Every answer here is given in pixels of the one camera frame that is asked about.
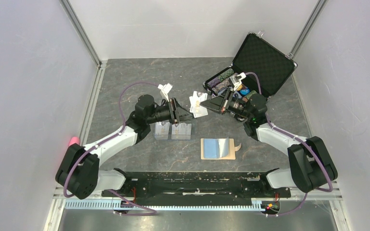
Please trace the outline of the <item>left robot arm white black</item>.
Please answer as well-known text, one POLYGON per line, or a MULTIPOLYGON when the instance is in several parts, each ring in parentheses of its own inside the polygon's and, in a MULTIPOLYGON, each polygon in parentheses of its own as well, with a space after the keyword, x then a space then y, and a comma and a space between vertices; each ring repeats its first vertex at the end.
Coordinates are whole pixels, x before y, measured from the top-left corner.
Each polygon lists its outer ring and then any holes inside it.
POLYGON ((88 145, 74 143, 68 147, 55 175, 66 198, 85 199, 93 192, 115 190, 120 196, 132 191, 132 183, 121 170, 100 170, 100 166, 120 151, 142 141, 157 122, 179 124, 194 119, 175 98, 158 105, 151 95, 138 98, 134 110, 113 133, 88 145))

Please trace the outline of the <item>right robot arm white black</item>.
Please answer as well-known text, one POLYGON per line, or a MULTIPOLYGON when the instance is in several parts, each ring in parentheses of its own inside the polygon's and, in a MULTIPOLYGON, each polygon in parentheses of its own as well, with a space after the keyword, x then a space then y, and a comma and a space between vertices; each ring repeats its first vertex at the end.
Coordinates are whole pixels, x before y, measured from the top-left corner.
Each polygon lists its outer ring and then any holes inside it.
POLYGON ((233 96, 231 90, 202 101, 201 106, 218 114, 234 113, 245 118, 244 130, 252 139, 266 143, 284 153, 289 167, 270 170, 259 183, 264 196, 272 196, 279 188, 298 188, 304 193, 312 190, 331 192, 338 171, 324 141, 317 136, 306 138, 287 132, 270 121, 266 97, 254 93, 247 100, 233 96))

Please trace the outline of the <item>clear sleeve with credit cards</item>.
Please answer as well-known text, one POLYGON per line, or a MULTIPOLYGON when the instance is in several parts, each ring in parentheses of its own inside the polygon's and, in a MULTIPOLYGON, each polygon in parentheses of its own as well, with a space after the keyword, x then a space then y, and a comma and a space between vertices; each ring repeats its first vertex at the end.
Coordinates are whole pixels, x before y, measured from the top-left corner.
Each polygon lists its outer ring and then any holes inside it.
POLYGON ((154 127, 154 138, 156 140, 190 140, 191 135, 191 123, 157 122, 154 127))

